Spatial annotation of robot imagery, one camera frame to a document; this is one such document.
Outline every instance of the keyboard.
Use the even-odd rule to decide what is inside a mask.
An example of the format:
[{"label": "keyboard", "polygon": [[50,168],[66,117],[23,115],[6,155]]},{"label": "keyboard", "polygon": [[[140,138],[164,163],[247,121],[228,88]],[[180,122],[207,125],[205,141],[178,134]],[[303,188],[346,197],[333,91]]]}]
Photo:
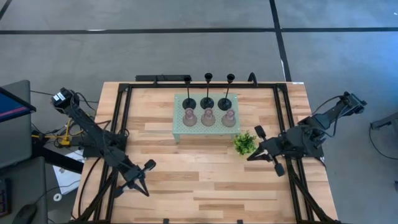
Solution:
[{"label": "keyboard", "polygon": [[11,213],[11,181],[0,179],[0,217]]}]

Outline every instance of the pink glass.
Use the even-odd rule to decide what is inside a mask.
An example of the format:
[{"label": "pink glass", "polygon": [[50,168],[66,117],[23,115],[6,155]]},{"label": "pink glass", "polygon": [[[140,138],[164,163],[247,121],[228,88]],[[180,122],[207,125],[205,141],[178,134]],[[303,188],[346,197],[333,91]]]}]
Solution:
[{"label": "pink glass", "polygon": [[193,109],[192,108],[187,108],[185,110],[185,115],[182,118],[182,122],[190,127],[190,126],[194,126],[198,121],[198,118],[193,114]]},{"label": "pink glass", "polygon": [[212,126],[216,122],[213,110],[211,108],[206,108],[205,113],[201,116],[201,123],[205,126]]},{"label": "pink glass", "polygon": [[222,117],[221,122],[226,127],[233,127],[236,124],[235,111],[229,109]]}]

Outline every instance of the white paper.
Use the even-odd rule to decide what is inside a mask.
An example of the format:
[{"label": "white paper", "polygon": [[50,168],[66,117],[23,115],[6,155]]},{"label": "white paper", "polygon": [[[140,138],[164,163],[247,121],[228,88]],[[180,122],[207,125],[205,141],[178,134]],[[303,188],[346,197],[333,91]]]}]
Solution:
[{"label": "white paper", "polygon": [[[82,155],[83,150],[76,150],[75,152],[76,153],[71,152],[69,154],[66,154],[65,156],[84,163],[85,160],[83,156],[78,155],[78,154]],[[65,170],[61,167],[57,166],[52,166],[52,167],[54,168],[55,176],[57,177],[58,186],[60,186],[61,194],[65,195],[79,187],[80,182],[76,182],[69,187],[61,187],[61,186],[68,186],[74,181],[80,180],[81,176],[80,174],[77,174],[69,170]]]}]

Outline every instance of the mint green stand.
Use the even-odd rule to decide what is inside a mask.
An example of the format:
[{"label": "mint green stand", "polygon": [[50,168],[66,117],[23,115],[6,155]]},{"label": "mint green stand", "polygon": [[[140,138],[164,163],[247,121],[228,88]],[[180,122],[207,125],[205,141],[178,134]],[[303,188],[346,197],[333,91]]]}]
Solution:
[{"label": "mint green stand", "polygon": [[226,111],[222,111],[218,108],[218,100],[225,97],[225,94],[209,94],[209,97],[214,101],[213,114],[216,117],[216,123],[210,127],[204,126],[200,119],[204,113],[204,109],[200,106],[200,101],[203,97],[206,97],[206,94],[191,94],[191,98],[193,98],[197,107],[193,110],[194,114],[198,118],[197,123],[194,126],[188,127],[182,122],[182,118],[185,115],[185,110],[182,107],[182,102],[187,98],[187,94],[176,94],[174,96],[174,116],[173,116],[173,135],[175,142],[180,142],[181,134],[214,134],[214,135],[230,135],[232,138],[235,135],[241,133],[241,124],[239,122],[239,110],[238,110],[238,97],[236,94],[228,93],[228,99],[232,102],[232,107],[235,111],[236,124],[233,127],[226,127],[221,122],[221,118],[226,114]]}]

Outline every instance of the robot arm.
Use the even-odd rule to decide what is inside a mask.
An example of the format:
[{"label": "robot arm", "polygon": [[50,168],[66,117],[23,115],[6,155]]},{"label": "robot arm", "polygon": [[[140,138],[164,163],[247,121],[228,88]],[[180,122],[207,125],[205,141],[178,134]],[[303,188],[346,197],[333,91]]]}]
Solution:
[{"label": "robot arm", "polygon": [[323,114],[314,114],[298,122],[298,125],[290,128],[277,137],[266,139],[266,134],[261,126],[256,126],[257,135],[263,140],[257,150],[248,157],[248,161],[265,160],[273,162],[278,176],[284,175],[284,169],[277,162],[279,155],[291,158],[323,157],[322,143],[325,136],[331,136],[326,132],[330,126],[340,117],[362,113],[366,106],[354,94],[344,92],[339,102]]},{"label": "robot arm", "polygon": [[[62,88],[58,94],[52,97],[52,104],[55,109],[74,120],[93,139],[95,143],[94,148],[98,150],[105,162],[123,176],[126,183],[117,190],[116,196],[120,196],[126,187],[136,189],[144,195],[149,196],[144,181],[145,172],[156,166],[155,161],[152,159],[149,160],[143,169],[133,164],[124,153],[127,136],[101,129],[79,107],[79,102],[78,94],[65,88]],[[136,180],[141,183],[142,188],[135,183]]]}]

